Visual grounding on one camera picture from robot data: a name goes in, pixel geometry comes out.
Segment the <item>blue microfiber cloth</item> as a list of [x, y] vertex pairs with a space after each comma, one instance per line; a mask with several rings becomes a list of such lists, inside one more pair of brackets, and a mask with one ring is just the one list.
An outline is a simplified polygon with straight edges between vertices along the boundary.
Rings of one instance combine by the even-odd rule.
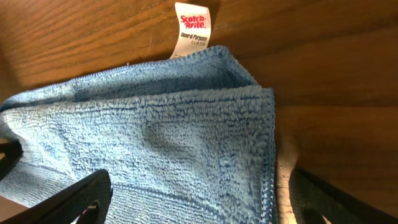
[[32, 207], [104, 169], [106, 223], [276, 223], [275, 101], [222, 45], [207, 7], [176, 3], [167, 60], [25, 91], [1, 105], [22, 159], [1, 195]]

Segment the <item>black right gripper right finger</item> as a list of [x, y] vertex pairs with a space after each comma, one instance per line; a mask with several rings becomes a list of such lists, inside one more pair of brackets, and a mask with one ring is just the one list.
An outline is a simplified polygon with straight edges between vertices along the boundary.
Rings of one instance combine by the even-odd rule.
[[289, 179], [290, 204], [297, 223], [397, 224], [397, 218], [378, 210], [303, 170]]

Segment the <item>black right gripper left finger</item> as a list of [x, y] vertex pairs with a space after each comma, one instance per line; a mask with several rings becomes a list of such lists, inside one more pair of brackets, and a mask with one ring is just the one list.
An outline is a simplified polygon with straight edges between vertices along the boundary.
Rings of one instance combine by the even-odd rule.
[[101, 169], [3, 224], [103, 224], [113, 196], [108, 171]]

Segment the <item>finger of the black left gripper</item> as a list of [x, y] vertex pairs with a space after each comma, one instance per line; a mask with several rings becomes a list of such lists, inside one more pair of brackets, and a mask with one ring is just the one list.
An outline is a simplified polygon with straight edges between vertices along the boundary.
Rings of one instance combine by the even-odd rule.
[[22, 146], [19, 141], [1, 144], [1, 180], [7, 176], [12, 168], [19, 162], [23, 155]]

